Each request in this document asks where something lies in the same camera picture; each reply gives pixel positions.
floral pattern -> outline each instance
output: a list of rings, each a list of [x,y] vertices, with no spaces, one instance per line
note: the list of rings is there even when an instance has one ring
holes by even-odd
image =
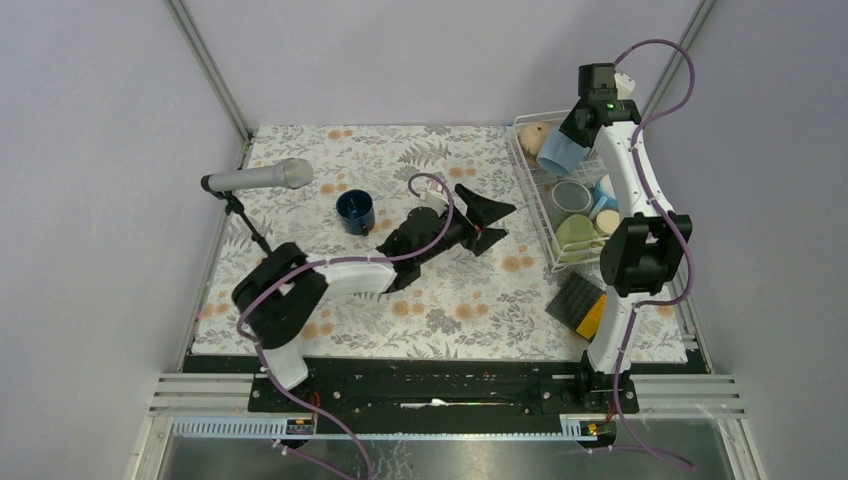
[[[373,249],[420,205],[406,187],[409,176],[419,171],[518,207],[498,225],[510,234],[480,257],[456,246],[424,264],[421,278],[404,291],[322,302],[299,335],[304,355],[580,359],[587,342],[545,313],[560,278],[545,262],[513,174],[506,134],[505,127],[260,128],[248,167],[298,157],[309,160],[315,171],[314,182],[299,190],[238,192],[272,246],[296,242],[305,252],[324,255]],[[365,190],[374,199],[376,225],[368,237],[348,235],[336,217],[336,198],[349,189]],[[458,208],[465,209],[461,201]],[[230,294],[262,258],[247,227],[231,217],[198,312],[193,353],[253,352],[235,331],[238,311]],[[601,285],[597,266],[579,271]],[[685,361],[674,310],[644,310],[633,359]]]

microphone stand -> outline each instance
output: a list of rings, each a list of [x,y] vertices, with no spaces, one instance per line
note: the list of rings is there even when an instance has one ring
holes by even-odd
[[[265,240],[265,237],[263,237],[262,234],[259,233],[259,230],[257,230],[256,227],[253,226],[253,223],[247,217],[247,214],[244,213],[244,204],[241,203],[241,200],[239,200],[235,195],[233,195],[233,192],[210,191],[209,193],[211,193],[212,196],[214,196],[215,198],[219,198],[227,202],[227,206],[224,207],[224,211],[227,213],[227,215],[235,213],[236,215],[241,217],[242,221],[245,223],[245,225],[247,225],[247,228],[250,229],[250,239],[256,242],[256,244],[259,245],[259,248],[261,248],[266,255],[270,256],[271,253],[273,253],[271,250],[271,246],[268,245],[268,242]]]

wall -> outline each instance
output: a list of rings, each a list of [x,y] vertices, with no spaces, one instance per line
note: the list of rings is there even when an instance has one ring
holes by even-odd
[[[843,478],[848,4],[716,8],[693,50],[695,95],[649,128],[651,160],[692,215],[703,333],[739,382],[769,478]]]
[[[252,126],[511,124],[570,108],[577,67],[680,38],[698,0],[186,1]],[[669,53],[626,67],[647,99]]]
[[[0,478],[114,480],[240,143],[164,2],[0,11]]]

microphone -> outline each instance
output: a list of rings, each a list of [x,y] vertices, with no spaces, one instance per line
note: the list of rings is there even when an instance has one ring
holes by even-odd
[[[200,179],[200,186],[209,193],[268,187],[298,189],[312,183],[312,178],[312,165],[308,161],[287,158],[270,167],[206,175]]]

wire basket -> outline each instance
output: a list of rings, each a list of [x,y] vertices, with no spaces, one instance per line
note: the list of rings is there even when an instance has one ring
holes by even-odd
[[[550,195],[550,188],[559,181],[570,179],[582,184],[594,185],[598,179],[606,175],[604,162],[594,150],[583,159],[571,176],[561,177],[541,168],[535,159],[528,159],[518,142],[518,134],[521,132],[521,128],[528,123],[545,122],[551,125],[552,130],[558,129],[568,112],[568,110],[562,110],[516,117],[509,142],[513,149],[512,159],[518,184],[521,187],[524,199],[527,201],[539,241],[542,242],[542,250],[545,252],[551,270],[554,272],[573,265],[597,263],[604,243],[609,240],[609,237],[598,237],[559,245],[555,240],[555,232],[559,225],[551,225],[551,212],[546,210],[545,202],[542,201],[543,198]]]

